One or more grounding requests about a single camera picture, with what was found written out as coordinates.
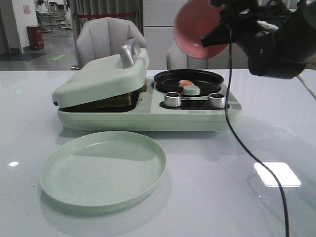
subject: mini frying pan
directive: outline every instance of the mini frying pan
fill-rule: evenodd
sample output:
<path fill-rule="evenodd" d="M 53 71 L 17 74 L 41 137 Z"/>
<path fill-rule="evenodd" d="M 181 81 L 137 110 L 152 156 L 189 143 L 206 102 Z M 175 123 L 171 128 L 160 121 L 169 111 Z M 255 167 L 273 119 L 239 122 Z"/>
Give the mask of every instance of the mini frying pan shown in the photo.
<path fill-rule="evenodd" d="M 190 80 L 200 88 L 199 96 L 206 96 L 218 92 L 224 79 L 216 73 L 196 69 L 176 69 L 158 73 L 154 76 L 156 89 L 167 92 L 181 93 L 183 88 L 179 86 L 180 80 Z"/>

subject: plastic plate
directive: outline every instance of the plastic plate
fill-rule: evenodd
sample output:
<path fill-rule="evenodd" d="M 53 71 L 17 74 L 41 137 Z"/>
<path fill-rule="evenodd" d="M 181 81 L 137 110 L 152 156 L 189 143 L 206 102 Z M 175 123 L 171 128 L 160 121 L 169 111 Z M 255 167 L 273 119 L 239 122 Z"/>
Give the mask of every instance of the plastic plate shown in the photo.
<path fill-rule="evenodd" d="M 108 131 L 61 146 L 45 161 L 39 180 L 49 196 L 71 209 L 108 212 L 145 198 L 165 168 L 165 152 L 153 139 Z"/>

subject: glossy table surface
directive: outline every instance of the glossy table surface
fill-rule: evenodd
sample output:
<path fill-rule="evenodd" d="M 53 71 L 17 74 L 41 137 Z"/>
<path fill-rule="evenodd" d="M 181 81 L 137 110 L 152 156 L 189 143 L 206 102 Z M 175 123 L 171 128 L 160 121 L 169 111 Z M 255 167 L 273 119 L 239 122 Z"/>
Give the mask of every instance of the glossy table surface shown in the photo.
<path fill-rule="evenodd" d="M 227 84 L 227 70 L 213 70 Z M 148 71 L 152 76 L 158 71 Z M 51 93 L 74 71 L 0 72 L 1 237 L 281 237 L 278 188 L 224 132 L 140 132 L 167 155 L 167 171 L 143 201 L 109 214 L 56 205 L 39 184 L 41 166 L 61 145 L 93 131 L 63 127 Z M 316 91 L 316 71 L 303 78 Z M 284 188 L 292 237 L 316 236 L 316 101 L 296 79 L 233 70 L 243 106 L 241 140 L 263 162 L 285 162 L 302 185 Z"/>

